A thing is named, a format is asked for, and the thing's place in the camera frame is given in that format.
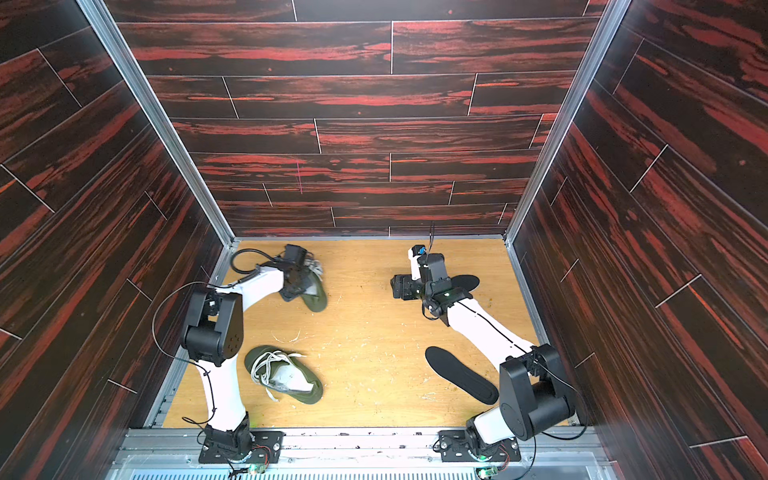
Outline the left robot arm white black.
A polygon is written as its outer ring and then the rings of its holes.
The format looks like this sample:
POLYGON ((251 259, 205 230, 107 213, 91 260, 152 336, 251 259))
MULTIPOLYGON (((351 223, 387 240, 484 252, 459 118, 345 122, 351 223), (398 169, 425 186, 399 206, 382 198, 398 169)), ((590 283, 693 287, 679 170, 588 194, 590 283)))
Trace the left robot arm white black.
MULTIPOLYGON (((323 268, 305 248, 288 244, 276 256, 253 248, 237 253, 255 253, 265 261, 251 269, 241 269, 231 261, 239 279, 225 286, 205 284, 195 290, 181 334, 181 346, 203 382, 208 413, 202 430, 213 438, 250 431, 237 373, 245 340, 245 312, 272 294, 285 302, 299 298, 313 313, 328 305, 323 268)), ((301 357, 298 352, 264 345, 245 355, 244 366, 251 380, 264 387, 270 397, 280 393, 315 404, 322 397, 323 385, 301 357)))

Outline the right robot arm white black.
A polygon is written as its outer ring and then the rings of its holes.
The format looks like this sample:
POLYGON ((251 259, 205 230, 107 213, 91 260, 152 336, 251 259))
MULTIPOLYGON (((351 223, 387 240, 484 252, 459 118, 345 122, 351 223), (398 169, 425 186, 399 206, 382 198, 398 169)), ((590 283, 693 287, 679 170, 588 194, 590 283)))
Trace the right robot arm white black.
POLYGON ((393 297, 419 301, 425 318, 463 335, 499 374, 492 408, 467 422, 472 445, 528 440, 576 413, 577 392, 554 347, 526 341, 495 320, 471 295, 479 279, 450 277, 443 255, 416 245, 408 260, 411 272, 390 281, 393 297))

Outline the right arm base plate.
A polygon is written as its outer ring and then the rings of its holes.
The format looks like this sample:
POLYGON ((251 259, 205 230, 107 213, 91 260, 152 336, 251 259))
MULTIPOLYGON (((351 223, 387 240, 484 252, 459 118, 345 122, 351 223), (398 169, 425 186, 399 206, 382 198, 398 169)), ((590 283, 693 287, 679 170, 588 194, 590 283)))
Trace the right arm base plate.
POLYGON ((521 460, 516 439, 487 444, 470 429, 439 431, 432 449, 443 462, 507 463, 521 460))

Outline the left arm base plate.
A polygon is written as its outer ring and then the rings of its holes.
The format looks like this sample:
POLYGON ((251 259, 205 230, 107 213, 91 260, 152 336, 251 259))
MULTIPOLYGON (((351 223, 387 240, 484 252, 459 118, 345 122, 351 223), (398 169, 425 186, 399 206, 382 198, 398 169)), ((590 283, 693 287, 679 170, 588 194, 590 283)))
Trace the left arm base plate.
POLYGON ((220 431, 206 428, 200 464, 262 464, 279 462, 285 434, 277 430, 220 431))

